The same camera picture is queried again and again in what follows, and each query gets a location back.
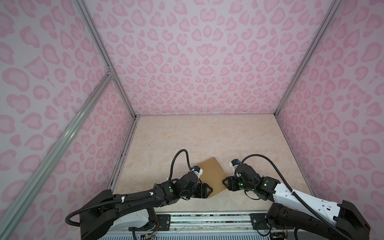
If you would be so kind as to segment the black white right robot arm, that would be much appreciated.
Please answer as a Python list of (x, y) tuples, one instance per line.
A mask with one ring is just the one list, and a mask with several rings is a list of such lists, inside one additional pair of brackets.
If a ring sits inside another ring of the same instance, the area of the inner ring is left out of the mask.
[(371, 227), (351, 202), (336, 203), (289, 189), (277, 179), (261, 177), (239, 160), (230, 162), (234, 174), (223, 180), (229, 191), (252, 192), (272, 202), (265, 219), (271, 227), (293, 227), (329, 240), (368, 240)]

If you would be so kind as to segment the brown cardboard box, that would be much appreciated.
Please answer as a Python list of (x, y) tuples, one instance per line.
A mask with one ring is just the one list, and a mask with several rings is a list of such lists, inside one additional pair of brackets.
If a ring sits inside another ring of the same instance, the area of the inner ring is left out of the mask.
[(200, 180), (203, 183), (208, 184), (213, 189), (212, 191), (208, 190), (209, 198), (213, 198), (215, 195), (227, 189), (223, 184), (223, 180), (227, 178), (227, 174), (215, 158), (210, 158), (202, 163), (199, 163), (198, 167), (203, 170)]

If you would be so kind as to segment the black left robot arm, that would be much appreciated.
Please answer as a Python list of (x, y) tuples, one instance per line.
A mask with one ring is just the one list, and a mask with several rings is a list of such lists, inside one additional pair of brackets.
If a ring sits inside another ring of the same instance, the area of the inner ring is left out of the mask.
[(133, 194), (113, 194), (104, 190), (90, 200), (80, 213), (82, 240), (103, 237), (113, 223), (128, 214), (175, 204), (179, 199), (206, 199), (213, 192), (206, 183), (200, 183), (194, 172), (188, 172), (174, 182), (154, 184), (150, 190)]

